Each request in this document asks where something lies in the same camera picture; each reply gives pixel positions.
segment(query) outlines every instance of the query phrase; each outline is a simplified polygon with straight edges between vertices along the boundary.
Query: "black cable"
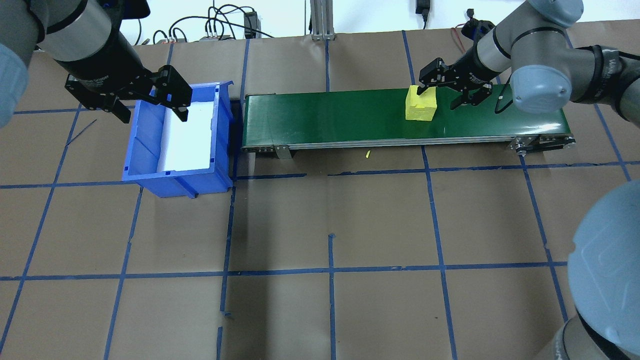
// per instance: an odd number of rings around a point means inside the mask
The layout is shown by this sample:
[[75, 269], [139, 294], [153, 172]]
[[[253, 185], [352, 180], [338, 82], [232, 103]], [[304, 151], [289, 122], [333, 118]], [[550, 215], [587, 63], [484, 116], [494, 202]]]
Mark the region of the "black cable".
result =
[[180, 28], [173, 28], [173, 38], [175, 39], [175, 41], [178, 41], [178, 36], [176, 36], [175, 31], [179, 30], [182, 33], [182, 37], [184, 37], [184, 42], [188, 42], [187, 41], [187, 34], [184, 33], [184, 31]]
[[[183, 20], [187, 20], [187, 19], [210, 19], [210, 18], [209, 18], [209, 17], [206, 17], [206, 16], [197, 16], [197, 15], [186, 16], [186, 17], [183, 17], [183, 18], [181, 18], [181, 19], [176, 20], [176, 21], [175, 21], [175, 22], [174, 22], [174, 23], [169, 27], [169, 29], [173, 29], [173, 27], [174, 27], [174, 26], [176, 26], [176, 24], [178, 24], [178, 22], [183, 21]], [[263, 35], [264, 35], [264, 36], [266, 36], [266, 37], [273, 38], [271, 35], [269, 35], [269, 34], [267, 34], [267, 33], [263, 32], [263, 31], [256, 30], [256, 29], [252, 29], [252, 28], [249, 28], [249, 27], [247, 27], [247, 26], [243, 26], [243, 25], [235, 24], [235, 23], [233, 23], [233, 22], [224, 21], [224, 20], [220, 20], [220, 19], [216, 19], [216, 21], [218, 21], [218, 22], [222, 22], [222, 23], [224, 23], [224, 24], [229, 24], [229, 25], [237, 26], [238, 28], [243, 28], [243, 29], [253, 30], [254, 32], [256, 32], [256, 33], [258, 33], [258, 34], [263, 34]]]
[[216, 21], [220, 22], [220, 25], [222, 25], [222, 31], [220, 32], [220, 35], [218, 36], [218, 40], [221, 40], [223, 36], [225, 36], [225, 25], [224, 23], [222, 23], [222, 20], [216, 19], [216, 18], [210, 18], [209, 20], [207, 20], [207, 22], [204, 24], [204, 31], [207, 32], [207, 36], [209, 36], [209, 33], [211, 33], [211, 37], [213, 37], [214, 32], [217, 32], [218, 30], [212, 30], [211, 29], [211, 21], [213, 20], [213, 28], [216, 29]]
[[136, 39], [136, 43], [133, 45], [138, 45], [138, 42], [140, 42], [140, 37], [142, 36], [142, 21], [140, 21], [140, 19], [138, 19], [138, 27], [140, 30], [138, 30], [138, 38]]
[[[229, 7], [231, 7], [231, 8], [234, 8], [234, 10], [231, 10], [230, 12], [227, 12], [227, 13], [232, 13], [232, 12], [234, 12], [234, 11], [236, 11], [236, 10], [240, 10], [240, 11], [242, 12], [242, 14], [244, 15], [244, 17], [245, 17], [245, 18], [247, 18], [247, 16], [246, 16], [246, 11], [244, 11], [244, 10], [242, 9], [242, 7], [239, 7], [239, 6], [236, 6], [236, 5], [233, 5], [233, 4], [224, 4], [223, 6], [221, 6], [221, 7], [219, 8], [219, 10], [220, 10], [220, 13], [225, 17], [225, 20], [226, 20], [226, 21], [229, 21], [229, 19], [227, 19], [227, 16], [225, 15], [226, 13], [223, 13], [223, 12], [222, 12], [222, 9], [223, 9], [223, 8], [225, 8], [225, 7], [227, 7], [227, 6], [229, 6]], [[253, 24], [251, 23], [251, 20], [249, 20], [249, 27], [250, 27], [251, 29], [253, 29]]]
[[[228, 19], [227, 15], [225, 13], [223, 13], [222, 10], [221, 10], [224, 6], [226, 6], [226, 5], [223, 5], [223, 6], [219, 7], [219, 8], [216, 8], [214, 6], [210, 6], [209, 9], [207, 9], [207, 16], [209, 18], [211, 18], [211, 9], [213, 9], [213, 10], [216, 10], [216, 14], [213, 16], [213, 19], [217, 19], [218, 18], [218, 14], [220, 14], [225, 18], [225, 20], [227, 22], [229, 22], [229, 19]], [[210, 20], [207, 20], [207, 23], [209, 24], [209, 30], [211, 30]], [[229, 29], [231, 30], [231, 37], [236, 38], [236, 33], [234, 32], [234, 29], [231, 26], [229, 26]], [[216, 29], [216, 23], [215, 22], [213, 23], [213, 30], [215, 32], [218, 32], [218, 30]], [[225, 33], [225, 25], [224, 24], [222, 24], [222, 33], [223, 34]]]
[[154, 33], [154, 37], [153, 37], [154, 44], [156, 43], [156, 35], [157, 35], [158, 33], [162, 33], [162, 35], [164, 36], [164, 38], [165, 38], [167, 41], [169, 41], [169, 37], [168, 37], [168, 36], [166, 36], [166, 33], [165, 33], [164, 31], [162, 31], [162, 30], [156, 30], [156, 32]]
[[502, 96], [504, 95], [504, 91], [507, 88], [510, 88], [510, 86], [509, 86], [510, 82], [511, 82], [511, 75], [509, 75], [509, 79], [507, 79], [507, 82], [504, 83], [504, 87], [500, 91], [500, 95], [498, 95], [498, 99], [495, 101], [495, 109], [493, 110], [493, 112], [496, 113], [496, 114], [499, 114], [499, 113], [503, 112], [504, 110], [507, 110], [507, 108], [509, 106], [511, 106], [511, 104], [513, 104], [513, 99], [511, 99], [511, 100], [509, 100], [509, 102], [507, 102], [507, 105], [505, 105], [501, 109], [498, 109], [498, 106], [500, 105], [500, 101], [502, 100]]

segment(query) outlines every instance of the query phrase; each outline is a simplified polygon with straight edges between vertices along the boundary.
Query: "yellow block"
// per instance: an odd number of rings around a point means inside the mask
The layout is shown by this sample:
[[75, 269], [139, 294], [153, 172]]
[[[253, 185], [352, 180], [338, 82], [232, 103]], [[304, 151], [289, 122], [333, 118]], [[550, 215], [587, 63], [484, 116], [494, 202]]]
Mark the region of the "yellow block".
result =
[[436, 113], [436, 88], [428, 88], [422, 95], [416, 94], [418, 85], [409, 86], [404, 106], [404, 118], [406, 120], [431, 121]]

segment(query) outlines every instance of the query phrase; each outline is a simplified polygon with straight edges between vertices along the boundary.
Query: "brown paper floor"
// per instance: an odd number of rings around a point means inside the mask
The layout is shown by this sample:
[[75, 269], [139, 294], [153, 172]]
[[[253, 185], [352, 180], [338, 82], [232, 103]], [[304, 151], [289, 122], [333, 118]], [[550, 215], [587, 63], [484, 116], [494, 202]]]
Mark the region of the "brown paper floor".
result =
[[[569, 34], [640, 53], [639, 30]], [[460, 55], [448, 29], [136, 50], [190, 82], [233, 80], [235, 101], [409, 86]], [[46, 54], [30, 73], [0, 130], [6, 360], [531, 358], [575, 314], [565, 261], [580, 219], [640, 178], [640, 130], [569, 104], [573, 149], [240, 154], [229, 192], [158, 199], [120, 182], [129, 126], [78, 108]]]

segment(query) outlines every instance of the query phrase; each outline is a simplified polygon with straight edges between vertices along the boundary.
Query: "black device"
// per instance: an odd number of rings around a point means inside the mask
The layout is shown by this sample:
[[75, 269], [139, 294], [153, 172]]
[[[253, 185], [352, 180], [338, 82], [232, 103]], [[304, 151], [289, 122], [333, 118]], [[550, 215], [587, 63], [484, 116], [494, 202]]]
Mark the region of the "black device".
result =
[[244, 38], [261, 38], [262, 35], [254, 30], [260, 31], [260, 19], [257, 12], [244, 13]]

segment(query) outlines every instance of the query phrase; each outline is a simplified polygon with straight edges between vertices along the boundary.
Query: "conveyor belt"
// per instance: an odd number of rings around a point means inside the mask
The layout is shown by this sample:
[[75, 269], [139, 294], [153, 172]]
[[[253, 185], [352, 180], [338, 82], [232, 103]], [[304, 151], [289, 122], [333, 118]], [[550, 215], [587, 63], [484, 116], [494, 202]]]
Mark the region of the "conveyor belt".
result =
[[449, 103], [459, 93], [439, 88], [438, 109], [431, 122], [404, 119], [405, 88], [251, 95], [246, 99], [243, 150], [514, 141], [529, 146], [528, 151], [540, 151], [538, 143], [558, 143], [553, 149], [573, 142], [562, 110], [535, 115], [511, 106], [496, 115], [501, 89], [502, 85], [495, 86], [493, 95], [478, 106], [452, 111]]

